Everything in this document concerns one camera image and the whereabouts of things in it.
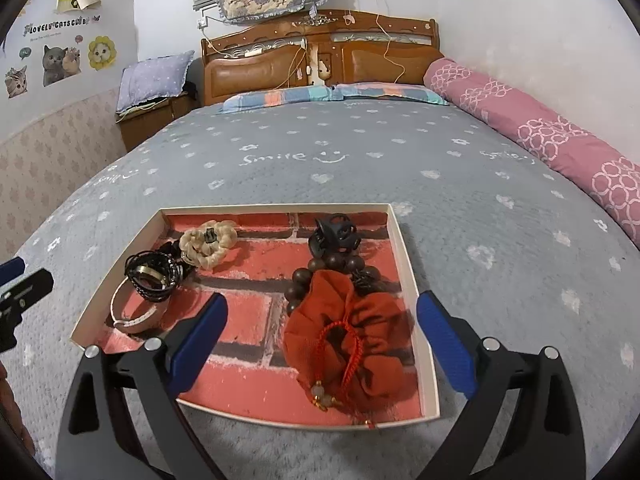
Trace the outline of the person left hand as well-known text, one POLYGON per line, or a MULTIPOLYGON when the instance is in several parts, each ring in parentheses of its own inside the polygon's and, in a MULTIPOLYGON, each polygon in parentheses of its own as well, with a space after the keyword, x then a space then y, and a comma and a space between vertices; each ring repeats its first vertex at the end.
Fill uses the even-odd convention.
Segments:
POLYGON ((0 402, 2 412, 14 434, 22 442, 29 455, 34 457, 36 454, 34 441, 23 424, 20 407, 15 402, 13 390, 8 382, 8 372, 2 363, 0 363, 0 402))

